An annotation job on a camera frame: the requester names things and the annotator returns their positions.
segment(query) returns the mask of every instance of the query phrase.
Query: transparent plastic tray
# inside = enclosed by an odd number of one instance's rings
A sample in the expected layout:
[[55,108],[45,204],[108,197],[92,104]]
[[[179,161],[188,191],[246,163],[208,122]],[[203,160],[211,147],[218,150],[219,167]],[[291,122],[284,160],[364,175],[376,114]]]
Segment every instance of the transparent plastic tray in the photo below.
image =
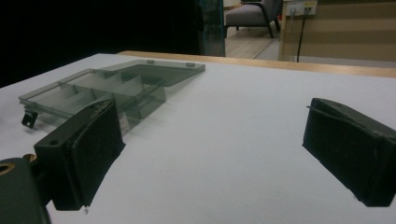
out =
[[204,71],[204,64],[153,60],[124,63],[114,71],[86,69],[20,96],[22,123],[33,128],[40,119],[56,127],[87,105],[114,99],[126,134],[166,101],[164,87]]

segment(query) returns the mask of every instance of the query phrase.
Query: chair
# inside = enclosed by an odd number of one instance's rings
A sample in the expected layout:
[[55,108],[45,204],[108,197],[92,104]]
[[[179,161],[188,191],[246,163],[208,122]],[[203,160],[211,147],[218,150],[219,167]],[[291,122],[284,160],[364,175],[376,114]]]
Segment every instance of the chair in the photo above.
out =
[[270,22],[274,21],[279,31],[277,16],[282,13],[283,0],[260,0],[256,2],[242,2],[242,6],[230,10],[225,15],[224,36],[227,38],[229,27],[267,27],[271,38],[274,38]]

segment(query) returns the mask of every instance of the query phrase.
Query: white table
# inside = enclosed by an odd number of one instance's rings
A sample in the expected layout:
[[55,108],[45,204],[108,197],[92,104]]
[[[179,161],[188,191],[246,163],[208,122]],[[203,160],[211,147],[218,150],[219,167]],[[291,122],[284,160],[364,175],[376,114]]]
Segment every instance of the white table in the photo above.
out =
[[[20,95],[137,59],[97,54],[0,89],[0,159],[34,153],[51,130],[21,125]],[[365,207],[302,142],[314,97],[396,129],[395,78],[205,64],[166,89],[165,104],[124,136],[89,213],[49,203],[52,223],[394,223],[395,203]]]

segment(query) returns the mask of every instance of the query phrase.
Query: door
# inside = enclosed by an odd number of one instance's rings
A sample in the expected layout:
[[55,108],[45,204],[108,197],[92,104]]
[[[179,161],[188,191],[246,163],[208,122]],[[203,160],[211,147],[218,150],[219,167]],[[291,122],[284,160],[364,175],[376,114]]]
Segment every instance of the door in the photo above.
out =
[[195,0],[198,42],[202,55],[225,56],[222,0]]

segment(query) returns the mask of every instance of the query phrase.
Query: power outlet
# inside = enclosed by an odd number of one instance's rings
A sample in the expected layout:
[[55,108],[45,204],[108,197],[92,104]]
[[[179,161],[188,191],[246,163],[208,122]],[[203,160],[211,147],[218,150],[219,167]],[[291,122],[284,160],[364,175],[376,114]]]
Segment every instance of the power outlet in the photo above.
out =
[[294,16],[302,16],[304,15],[304,11],[306,8],[310,8],[308,11],[308,15],[315,15],[317,13],[317,4],[318,0],[290,0],[284,1],[286,3],[286,15],[291,16],[294,12]]

